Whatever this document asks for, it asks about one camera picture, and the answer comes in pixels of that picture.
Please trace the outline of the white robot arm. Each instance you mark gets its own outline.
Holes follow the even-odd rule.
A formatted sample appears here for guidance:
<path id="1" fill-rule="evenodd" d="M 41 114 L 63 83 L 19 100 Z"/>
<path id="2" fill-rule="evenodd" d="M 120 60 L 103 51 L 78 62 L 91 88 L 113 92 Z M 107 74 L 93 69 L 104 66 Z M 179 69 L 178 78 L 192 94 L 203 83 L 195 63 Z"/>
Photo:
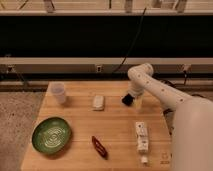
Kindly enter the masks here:
<path id="1" fill-rule="evenodd" d="M 153 72 L 149 63 L 131 67 L 128 93 L 147 91 L 173 112 L 170 171 L 213 171 L 213 101 L 166 85 Z"/>

